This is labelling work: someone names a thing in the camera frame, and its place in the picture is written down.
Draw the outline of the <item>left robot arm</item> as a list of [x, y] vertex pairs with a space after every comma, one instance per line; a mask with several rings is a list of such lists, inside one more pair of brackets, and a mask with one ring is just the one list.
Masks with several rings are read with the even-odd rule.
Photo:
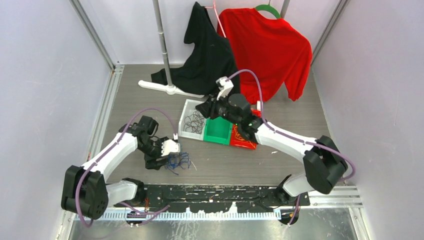
[[64, 175], [61, 208], [82, 219], [97, 220], [114, 205], [141, 206], [147, 197], [142, 181], [127, 177], [109, 184], [107, 180], [137, 150], [144, 154], [147, 169], [159, 170], [167, 164], [171, 151], [180, 150], [178, 133], [153, 140], [158, 127], [156, 120], [143, 115], [139, 122], [123, 125], [112, 142], [91, 160], [70, 166]]

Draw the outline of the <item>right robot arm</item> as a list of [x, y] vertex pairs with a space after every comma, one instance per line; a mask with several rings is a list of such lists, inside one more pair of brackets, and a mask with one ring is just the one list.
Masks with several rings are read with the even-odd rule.
[[277, 198], [283, 205], [291, 205], [298, 195], [309, 191], [329, 194], [348, 170], [347, 161], [330, 137], [316, 139], [279, 128], [263, 115], [254, 114], [242, 94], [210, 96], [195, 109], [206, 119], [221, 117], [236, 125], [244, 140], [272, 147], [303, 164], [302, 173], [287, 176], [278, 186]]

